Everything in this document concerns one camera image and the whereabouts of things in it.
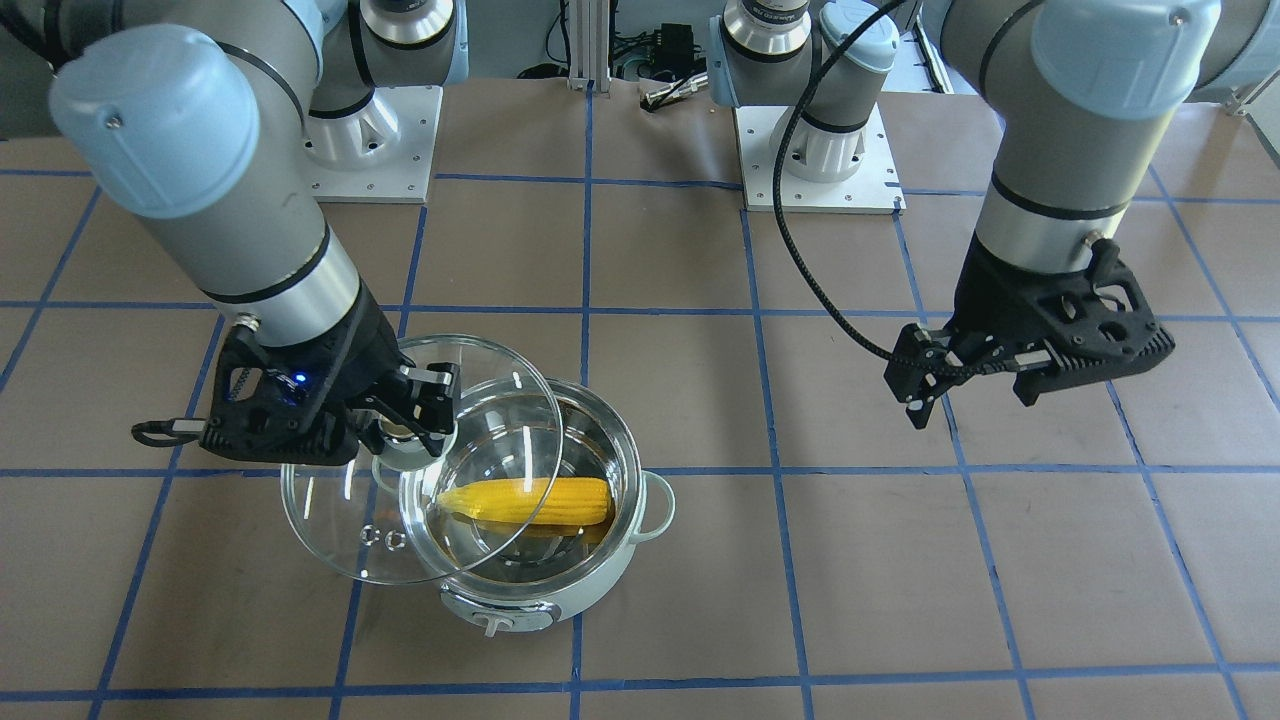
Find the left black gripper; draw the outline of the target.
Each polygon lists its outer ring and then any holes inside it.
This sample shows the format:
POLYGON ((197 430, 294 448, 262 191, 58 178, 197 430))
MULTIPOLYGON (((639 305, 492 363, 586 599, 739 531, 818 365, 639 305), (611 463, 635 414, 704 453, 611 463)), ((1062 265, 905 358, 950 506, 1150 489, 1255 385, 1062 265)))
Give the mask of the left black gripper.
POLYGON ((959 372, 966 363, 989 363, 1014 375, 1014 384, 1069 386, 1068 356, 1052 340, 1030 342, 1012 286, 1020 272, 978 237, 970 242, 947 325, 905 325, 893 355, 906 364, 890 363, 884 382, 905 407, 911 425, 927 428, 934 402, 972 375, 959 372))

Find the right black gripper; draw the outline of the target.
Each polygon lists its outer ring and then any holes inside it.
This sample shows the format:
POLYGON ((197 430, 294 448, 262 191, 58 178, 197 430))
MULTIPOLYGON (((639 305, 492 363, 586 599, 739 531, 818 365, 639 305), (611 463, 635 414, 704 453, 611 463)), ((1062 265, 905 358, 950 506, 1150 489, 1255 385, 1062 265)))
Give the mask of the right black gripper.
POLYGON ((460 365, 406 366, 396 332, 360 286, 342 319, 293 345, 256 341, 257 441, 352 441, 381 462, 440 457, 454 436, 460 365), (375 409, 390 409, 399 421, 375 409))

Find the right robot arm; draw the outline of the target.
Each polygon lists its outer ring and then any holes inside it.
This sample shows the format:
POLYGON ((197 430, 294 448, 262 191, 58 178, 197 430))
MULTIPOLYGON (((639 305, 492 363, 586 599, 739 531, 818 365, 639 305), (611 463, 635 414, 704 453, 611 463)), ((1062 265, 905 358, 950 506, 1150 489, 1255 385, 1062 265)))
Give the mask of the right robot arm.
POLYGON ((5 1, 3 137, 60 135, 229 322, 205 418, 141 421, 238 462, 440 457, 460 369, 396 338, 305 165, 403 137, 384 88, 468 74, 462 1, 5 1))

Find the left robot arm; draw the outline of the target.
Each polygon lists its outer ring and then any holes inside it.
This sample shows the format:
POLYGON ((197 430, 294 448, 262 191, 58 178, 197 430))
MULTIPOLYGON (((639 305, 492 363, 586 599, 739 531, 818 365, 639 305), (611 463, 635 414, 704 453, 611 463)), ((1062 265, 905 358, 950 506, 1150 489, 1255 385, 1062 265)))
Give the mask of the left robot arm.
MULTIPOLYGON (((884 382, 916 428, 975 375, 1039 396, 1151 370, 1175 348, 1115 232, 1174 114, 1277 69, 1275 1, 923 1, 925 36, 1004 123, 954 314, 904 327, 884 382)), ((780 106, 785 174, 849 178, 893 65, 893 1, 728 1, 707 69, 728 108, 780 106)))

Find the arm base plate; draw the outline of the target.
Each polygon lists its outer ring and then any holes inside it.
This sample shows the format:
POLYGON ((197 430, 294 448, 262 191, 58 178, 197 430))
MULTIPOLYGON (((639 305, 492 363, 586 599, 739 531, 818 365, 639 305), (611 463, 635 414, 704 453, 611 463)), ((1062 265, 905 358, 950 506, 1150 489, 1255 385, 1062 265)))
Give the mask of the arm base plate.
MULTIPOLYGON (((790 108, 749 106, 733 110, 749 211, 773 208, 773 167, 790 108)), ((787 145, 780 177, 786 211, 891 214, 906 208, 881 108, 868 122, 840 135, 799 122, 787 145)))
POLYGON ((307 117, 301 169, 319 202, 424 205, 443 88, 375 88, 344 117, 307 117))

